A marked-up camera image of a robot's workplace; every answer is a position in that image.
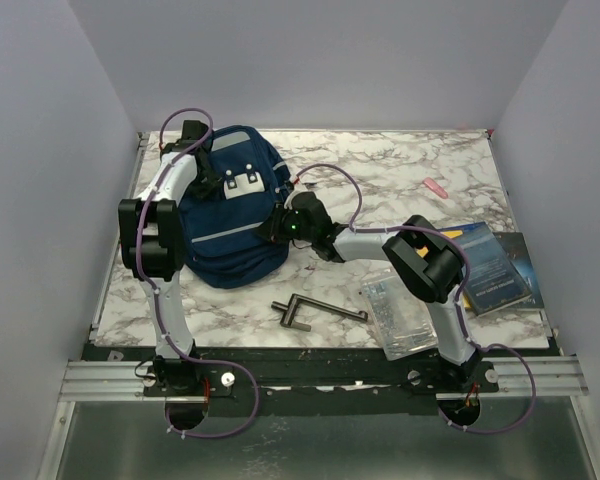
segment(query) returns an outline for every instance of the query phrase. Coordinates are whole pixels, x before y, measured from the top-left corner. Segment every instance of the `metal tool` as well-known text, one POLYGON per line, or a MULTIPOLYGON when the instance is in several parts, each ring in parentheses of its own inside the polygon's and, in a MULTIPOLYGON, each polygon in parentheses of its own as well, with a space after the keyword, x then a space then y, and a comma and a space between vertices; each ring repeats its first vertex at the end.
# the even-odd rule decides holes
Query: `metal tool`
POLYGON ((335 315, 341 315, 343 317, 350 318, 351 320, 356 320, 357 322, 366 323, 369 319, 369 314, 367 312, 351 312, 349 310, 345 310, 344 308, 321 302, 320 300, 314 300, 313 298, 305 297, 304 295, 298 295, 297 293, 291 295, 291 299, 287 305, 280 302, 271 302, 271 308, 283 312, 282 318, 280 319, 280 325, 283 327, 297 328, 298 330, 310 332, 311 325, 296 322, 294 320, 296 313, 298 312, 298 308, 300 308, 300 305, 302 304, 310 305, 314 308, 324 310, 325 312, 333 313, 335 315))

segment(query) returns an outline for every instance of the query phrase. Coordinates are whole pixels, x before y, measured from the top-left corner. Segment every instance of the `clear plastic case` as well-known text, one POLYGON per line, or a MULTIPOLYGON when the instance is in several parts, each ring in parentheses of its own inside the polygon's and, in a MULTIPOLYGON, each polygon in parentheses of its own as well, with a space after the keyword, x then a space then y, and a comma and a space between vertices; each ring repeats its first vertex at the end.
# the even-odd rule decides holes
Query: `clear plastic case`
POLYGON ((366 281, 361 291, 387 359, 397 360, 438 344, 426 305, 407 290, 395 271, 366 281))

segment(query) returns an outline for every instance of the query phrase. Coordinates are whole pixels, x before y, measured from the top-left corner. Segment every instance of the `dark blue fabric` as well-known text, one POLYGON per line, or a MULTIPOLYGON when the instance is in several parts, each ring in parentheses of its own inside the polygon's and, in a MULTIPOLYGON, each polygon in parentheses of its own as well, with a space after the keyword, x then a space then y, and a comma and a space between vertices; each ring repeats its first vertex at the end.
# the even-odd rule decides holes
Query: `dark blue fabric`
POLYGON ((280 267, 289 253, 288 245, 262 240, 252 229, 192 242, 192 239, 262 223, 271 214, 275 202, 286 198, 284 182, 289 179, 289 169, 283 165, 273 170, 282 158, 257 130, 227 127, 214 132, 214 140, 235 132, 246 133, 250 140, 212 151, 209 163, 221 176, 227 170, 240 175, 246 172, 246 165, 251 164, 262 177, 265 191, 230 199, 225 198, 224 191, 217 191, 206 200, 185 195, 179 205, 187 245, 186 264, 216 288, 236 288, 255 282, 280 267))

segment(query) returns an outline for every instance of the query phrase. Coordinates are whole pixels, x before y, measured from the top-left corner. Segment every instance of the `table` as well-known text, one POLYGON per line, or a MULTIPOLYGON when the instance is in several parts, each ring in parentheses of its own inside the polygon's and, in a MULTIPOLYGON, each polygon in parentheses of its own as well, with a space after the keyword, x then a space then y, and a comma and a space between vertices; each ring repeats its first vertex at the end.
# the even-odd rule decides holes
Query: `table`
MULTIPOLYGON (((264 130, 291 171, 316 163, 337 163, 352 174, 364 195, 358 225, 395 225, 420 214, 435 226, 484 220, 494 231, 514 229, 513 220, 489 142, 484 131, 469 132, 337 132, 264 130), (422 183, 435 179, 448 193, 443 200, 422 183)), ((167 141, 178 132, 166 135, 167 141)), ((157 136, 150 135, 135 191, 143 190, 159 165, 157 136)), ((315 169, 303 180, 316 182, 316 194, 334 221, 347 221, 356 194, 336 171, 315 169)), ((200 346, 242 347, 377 347, 373 324, 341 320, 310 308, 298 321, 311 332, 280 327, 272 301, 286 303, 293 293, 352 310, 368 310, 359 287, 386 269, 388 263, 356 261, 328 264, 311 249, 291 248, 289 259, 276 272, 246 287, 209 287, 186 267, 181 289, 187 324, 200 346)), ((502 310, 469 326, 478 342, 505 343, 517 348, 548 346, 538 312, 502 310)), ((96 345, 154 346, 149 306, 137 280, 116 256, 97 330, 96 345)))

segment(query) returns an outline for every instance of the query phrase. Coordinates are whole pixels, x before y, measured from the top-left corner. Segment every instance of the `dark gray floor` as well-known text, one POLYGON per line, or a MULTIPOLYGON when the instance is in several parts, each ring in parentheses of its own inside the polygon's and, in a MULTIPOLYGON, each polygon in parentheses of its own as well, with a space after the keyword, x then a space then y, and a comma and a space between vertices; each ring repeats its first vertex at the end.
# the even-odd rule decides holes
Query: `dark gray floor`
MULTIPOLYGON (((527 400, 490 400, 476 426, 517 418, 527 400)), ((593 479, 567 398, 541 399, 519 430, 463 434, 437 417, 261 417, 227 440, 167 435, 158 404, 81 404, 60 478, 593 479)), ((207 431, 240 419, 213 419, 207 431)))

